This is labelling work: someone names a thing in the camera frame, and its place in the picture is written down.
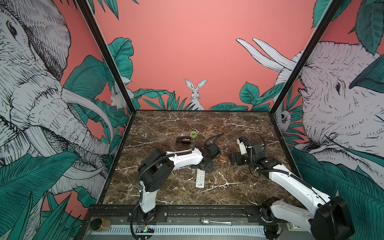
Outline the white remote control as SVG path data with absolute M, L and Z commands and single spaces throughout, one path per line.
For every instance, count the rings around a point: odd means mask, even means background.
M 205 175 L 205 171 L 197 169 L 196 188 L 203 189 L 205 187 Z

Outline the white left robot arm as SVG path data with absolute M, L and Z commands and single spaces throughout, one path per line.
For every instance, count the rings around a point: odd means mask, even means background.
M 140 189 L 139 205 L 142 213 L 147 214 L 156 206 L 157 191 L 167 181 L 173 170 L 193 167 L 205 172 L 213 170 L 214 158 L 221 154 L 215 144 L 179 152 L 166 152 L 162 148 L 153 151 L 139 166 L 139 176 L 135 185 Z

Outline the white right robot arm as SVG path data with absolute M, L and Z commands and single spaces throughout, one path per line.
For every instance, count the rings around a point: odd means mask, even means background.
M 231 154 L 231 164 L 247 165 L 249 170 L 277 183 L 304 206 L 299 208 L 276 197 L 264 201 L 260 216 L 266 223 L 282 220 L 311 233 L 316 240 L 347 240 L 355 233 L 347 202 L 340 197 L 330 197 L 312 187 L 285 165 L 266 156 L 266 148 L 246 137 L 237 139 L 240 152 Z

